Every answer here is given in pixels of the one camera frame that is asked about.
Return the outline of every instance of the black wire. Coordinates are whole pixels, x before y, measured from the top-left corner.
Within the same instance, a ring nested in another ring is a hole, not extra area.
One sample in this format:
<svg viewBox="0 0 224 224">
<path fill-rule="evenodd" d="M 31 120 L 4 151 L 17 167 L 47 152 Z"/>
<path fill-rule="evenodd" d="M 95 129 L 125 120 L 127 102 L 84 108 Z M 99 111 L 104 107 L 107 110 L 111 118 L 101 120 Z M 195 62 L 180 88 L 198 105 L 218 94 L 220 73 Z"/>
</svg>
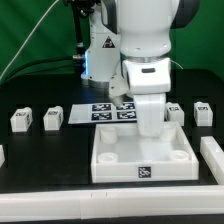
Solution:
<svg viewBox="0 0 224 224">
<path fill-rule="evenodd" d="M 57 62 L 57 61 L 70 61 L 70 60 L 71 61 L 73 60 L 72 56 L 60 57 L 60 58 L 51 58 L 51 59 L 43 59 L 43 60 L 30 62 L 30 63 L 27 63 L 25 65 L 22 65 L 21 67 L 13 70 L 12 72 L 10 72 L 5 81 L 7 81 L 8 79 L 12 78 L 18 72 L 20 72 L 20 71 L 22 71 L 22 70 L 24 70 L 26 68 L 32 67 L 34 65 L 45 64 L 45 63 L 52 63 L 52 62 Z"/>
<path fill-rule="evenodd" d="M 43 70 L 34 71 L 34 72 L 27 72 L 27 73 L 19 74 L 19 75 L 16 75 L 16 76 L 14 75 L 13 77 L 5 80 L 5 83 L 6 82 L 8 83 L 12 79 L 15 79 L 15 78 L 21 77 L 21 76 L 28 76 L 28 75 L 32 75 L 32 74 L 36 74 L 36 73 L 40 73 L 40 72 L 48 72 L 48 71 L 54 71 L 54 70 L 58 70 L 58 69 L 62 69 L 62 68 L 74 68 L 74 67 L 75 67 L 75 65 L 64 65 L 64 66 L 60 66 L 60 67 L 56 67 L 56 68 L 43 69 Z"/>
</svg>

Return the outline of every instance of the white container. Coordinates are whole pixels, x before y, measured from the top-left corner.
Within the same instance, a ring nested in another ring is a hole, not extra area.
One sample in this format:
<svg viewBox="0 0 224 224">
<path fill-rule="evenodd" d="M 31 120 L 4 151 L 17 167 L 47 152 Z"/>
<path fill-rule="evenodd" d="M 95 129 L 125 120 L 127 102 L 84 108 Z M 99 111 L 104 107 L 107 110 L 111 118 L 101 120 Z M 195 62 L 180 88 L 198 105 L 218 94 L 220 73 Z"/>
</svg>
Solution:
<svg viewBox="0 0 224 224">
<path fill-rule="evenodd" d="M 101 140 L 101 129 L 106 127 L 117 131 L 114 144 Z M 94 183 L 197 180 L 198 166 L 178 122 L 165 122 L 159 138 L 140 136 L 137 124 L 96 126 L 91 162 Z"/>
<path fill-rule="evenodd" d="M 49 108 L 44 116 L 45 131 L 58 131 L 64 120 L 63 109 L 60 106 Z"/>
<path fill-rule="evenodd" d="M 10 121 L 13 132 L 26 132 L 33 121 L 31 108 L 18 109 Z"/>
</svg>

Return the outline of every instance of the white plastic tray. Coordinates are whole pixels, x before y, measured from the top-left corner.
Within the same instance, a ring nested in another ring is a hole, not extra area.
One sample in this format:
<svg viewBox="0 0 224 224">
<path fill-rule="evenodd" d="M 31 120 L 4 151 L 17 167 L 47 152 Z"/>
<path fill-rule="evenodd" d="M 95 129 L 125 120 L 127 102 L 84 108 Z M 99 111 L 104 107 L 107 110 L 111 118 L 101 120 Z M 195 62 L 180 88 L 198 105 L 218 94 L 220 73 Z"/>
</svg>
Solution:
<svg viewBox="0 0 224 224">
<path fill-rule="evenodd" d="M 177 122 L 164 123 L 159 138 L 140 136 L 135 123 L 96 126 L 91 162 L 94 183 L 196 180 L 198 167 Z"/>
</svg>

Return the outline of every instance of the black mount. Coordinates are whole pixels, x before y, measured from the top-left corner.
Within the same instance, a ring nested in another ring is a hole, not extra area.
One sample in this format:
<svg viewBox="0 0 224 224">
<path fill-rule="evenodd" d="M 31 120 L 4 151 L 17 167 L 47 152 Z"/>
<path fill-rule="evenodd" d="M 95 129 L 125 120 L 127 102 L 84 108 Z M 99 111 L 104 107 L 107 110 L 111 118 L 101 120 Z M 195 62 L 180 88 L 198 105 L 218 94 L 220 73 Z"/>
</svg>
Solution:
<svg viewBox="0 0 224 224">
<path fill-rule="evenodd" d="M 86 18 L 94 12 L 92 7 L 95 4 L 100 4 L 100 2 L 100 0 L 64 0 L 64 5 L 75 5 L 77 7 L 79 17 Z"/>
</svg>

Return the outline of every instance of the cable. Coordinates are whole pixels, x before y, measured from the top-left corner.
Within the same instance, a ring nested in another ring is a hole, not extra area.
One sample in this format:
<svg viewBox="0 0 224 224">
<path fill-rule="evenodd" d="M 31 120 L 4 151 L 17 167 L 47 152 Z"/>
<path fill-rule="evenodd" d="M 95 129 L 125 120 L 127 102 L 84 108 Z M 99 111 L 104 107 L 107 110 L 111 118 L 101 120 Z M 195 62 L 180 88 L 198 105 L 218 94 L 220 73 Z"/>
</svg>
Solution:
<svg viewBox="0 0 224 224">
<path fill-rule="evenodd" d="M 50 11 L 53 9 L 53 7 L 59 2 L 60 0 L 56 0 L 50 7 L 49 9 L 44 13 L 44 15 L 41 17 L 41 19 L 39 20 L 39 22 L 36 24 L 36 26 L 33 28 L 33 30 L 31 31 L 31 33 L 29 34 L 29 36 L 26 38 L 25 42 L 23 43 L 23 45 L 20 47 L 20 49 L 18 50 L 18 52 L 16 53 L 16 55 L 13 57 L 13 59 L 10 61 L 10 63 L 6 66 L 6 68 L 4 69 L 4 71 L 2 72 L 1 76 L 0 76 L 0 82 L 2 81 L 3 77 L 5 76 L 6 72 L 8 71 L 8 69 L 10 68 L 10 66 L 14 63 L 14 61 L 17 59 L 17 57 L 20 55 L 21 51 L 23 50 L 23 48 L 26 46 L 26 44 L 28 43 L 28 41 L 30 40 L 30 38 L 32 37 L 32 35 L 35 33 L 36 29 L 39 27 L 39 25 L 42 23 L 42 21 L 45 19 L 45 17 L 50 13 Z"/>
<path fill-rule="evenodd" d="M 53 63 L 53 62 L 59 62 L 59 61 L 72 61 L 73 57 L 72 56 L 68 56 L 68 57 L 60 57 L 60 58 L 51 58 L 51 59 L 43 59 L 43 60 L 38 60 L 38 61 L 34 61 L 34 62 L 30 62 L 28 64 L 22 65 L 21 67 L 13 70 L 11 73 L 9 73 L 9 75 L 7 76 L 7 79 L 10 79 L 11 77 L 13 77 L 14 75 L 16 75 L 18 72 L 25 70 L 29 67 L 35 66 L 35 65 L 40 65 L 40 64 L 45 64 L 45 63 Z"/>
<path fill-rule="evenodd" d="M 34 72 L 27 72 L 27 73 L 23 73 L 23 74 L 18 74 L 16 76 L 12 76 L 11 78 L 8 78 L 5 81 L 5 83 L 8 83 L 12 79 L 15 79 L 15 78 L 18 78 L 18 77 L 21 77 L 21 76 L 28 76 L 28 75 L 32 75 L 32 74 L 36 74 L 36 73 L 40 73 L 40 72 L 48 72 L 48 71 L 54 71 L 54 70 L 59 70 L 59 69 L 63 69 L 63 68 L 74 68 L 74 67 L 75 67 L 75 65 L 64 65 L 64 66 L 50 68 L 50 69 L 43 69 L 43 70 L 38 70 L 38 71 L 34 71 Z"/>
<path fill-rule="evenodd" d="M 172 60 L 171 60 L 171 62 L 174 63 L 175 65 L 177 65 L 178 67 L 180 67 L 181 69 L 184 69 L 184 68 L 183 68 L 180 64 L 178 64 L 177 62 L 172 61 Z"/>
</svg>

